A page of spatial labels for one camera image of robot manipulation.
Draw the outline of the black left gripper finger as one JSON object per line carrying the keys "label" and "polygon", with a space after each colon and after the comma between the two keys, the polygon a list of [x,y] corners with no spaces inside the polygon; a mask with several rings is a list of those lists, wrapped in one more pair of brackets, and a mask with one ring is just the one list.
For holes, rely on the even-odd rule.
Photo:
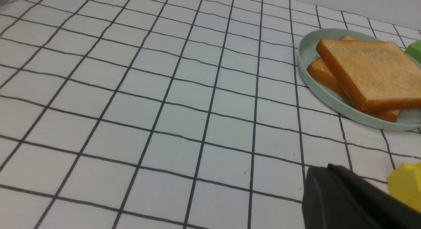
{"label": "black left gripper finger", "polygon": [[421,215],[344,166],[309,167],[306,229],[419,229]]}

